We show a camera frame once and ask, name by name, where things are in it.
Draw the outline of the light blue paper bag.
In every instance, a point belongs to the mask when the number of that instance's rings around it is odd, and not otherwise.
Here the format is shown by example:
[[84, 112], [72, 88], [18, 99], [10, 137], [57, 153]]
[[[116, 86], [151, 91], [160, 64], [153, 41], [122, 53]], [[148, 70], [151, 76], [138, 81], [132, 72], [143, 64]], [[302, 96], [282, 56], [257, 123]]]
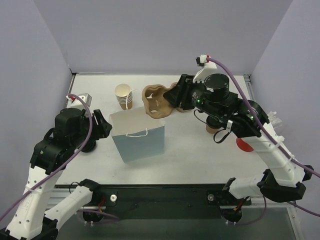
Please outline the light blue paper bag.
[[111, 137], [125, 163], [165, 152], [165, 122], [146, 114], [144, 107], [109, 115]]

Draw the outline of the stack of brown paper cups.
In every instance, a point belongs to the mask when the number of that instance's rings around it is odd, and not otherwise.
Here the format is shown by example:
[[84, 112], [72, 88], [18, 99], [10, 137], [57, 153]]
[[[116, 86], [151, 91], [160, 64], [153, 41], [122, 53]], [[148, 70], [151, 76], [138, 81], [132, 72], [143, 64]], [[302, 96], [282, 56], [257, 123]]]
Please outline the stack of brown paper cups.
[[122, 83], [115, 87], [116, 99], [123, 110], [130, 110], [133, 107], [132, 89], [128, 84]]

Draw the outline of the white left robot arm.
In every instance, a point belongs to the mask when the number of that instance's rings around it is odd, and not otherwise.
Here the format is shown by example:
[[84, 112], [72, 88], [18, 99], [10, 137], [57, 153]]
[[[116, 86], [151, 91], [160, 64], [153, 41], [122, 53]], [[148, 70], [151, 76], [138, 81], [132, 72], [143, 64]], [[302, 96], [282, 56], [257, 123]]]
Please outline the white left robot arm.
[[100, 204], [101, 185], [84, 179], [67, 197], [48, 209], [55, 185], [66, 166], [81, 152], [89, 153], [100, 139], [109, 136], [112, 125], [99, 109], [90, 110], [88, 93], [66, 96], [70, 106], [62, 109], [51, 128], [34, 147], [23, 195], [17, 210], [1, 229], [2, 240], [55, 240], [60, 228], [82, 207]]

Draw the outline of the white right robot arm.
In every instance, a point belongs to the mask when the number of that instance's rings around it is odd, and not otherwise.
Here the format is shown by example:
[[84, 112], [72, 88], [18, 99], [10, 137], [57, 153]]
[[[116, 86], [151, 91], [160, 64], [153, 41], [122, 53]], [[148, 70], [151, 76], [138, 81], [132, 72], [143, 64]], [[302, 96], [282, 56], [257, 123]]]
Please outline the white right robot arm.
[[195, 76], [182, 74], [176, 86], [163, 97], [174, 108], [206, 113], [211, 128], [233, 133], [247, 143], [266, 164], [262, 175], [231, 178], [222, 190], [227, 204], [238, 199], [264, 196], [277, 203], [301, 200], [303, 184], [313, 170], [298, 163], [276, 134], [269, 117], [259, 104], [248, 100], [231, 72], [209, 55], [196, 58], [201, 70]]

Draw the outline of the brown cup with black lid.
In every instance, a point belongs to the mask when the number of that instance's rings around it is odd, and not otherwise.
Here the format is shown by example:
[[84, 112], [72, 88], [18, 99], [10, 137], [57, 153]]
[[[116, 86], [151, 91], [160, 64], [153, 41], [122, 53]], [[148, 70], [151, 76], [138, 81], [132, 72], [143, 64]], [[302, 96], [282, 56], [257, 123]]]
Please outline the brown cup with black lid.
[[209, 134], [215, 134], [222, 128], [222, 123], [214, 118], [208, 117], [206, 119], [206, 131]]

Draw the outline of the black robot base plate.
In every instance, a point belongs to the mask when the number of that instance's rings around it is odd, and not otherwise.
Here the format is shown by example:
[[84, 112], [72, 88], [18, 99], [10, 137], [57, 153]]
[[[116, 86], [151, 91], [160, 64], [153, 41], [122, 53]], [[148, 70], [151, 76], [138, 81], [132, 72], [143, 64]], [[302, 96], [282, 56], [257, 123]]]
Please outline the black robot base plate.
[[88, 207], [100, 206], [121, 220], [211, 220], [236, 222], [251, 200], [236, 199], [217, 184], [103, 184]]

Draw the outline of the brown pulp cup carrier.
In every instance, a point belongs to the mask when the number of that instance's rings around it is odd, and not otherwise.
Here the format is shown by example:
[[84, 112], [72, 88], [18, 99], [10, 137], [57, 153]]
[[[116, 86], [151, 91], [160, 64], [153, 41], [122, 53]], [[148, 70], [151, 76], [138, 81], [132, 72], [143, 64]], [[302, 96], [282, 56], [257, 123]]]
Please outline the brown pulp cup carrier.
[[153, 84], [142, 90], [141, 98], [147, 115], [153, 119], [162, 119], [173, 112], [174, 108], [164, 98], [164, 93], [170, 89], [161, 84]]

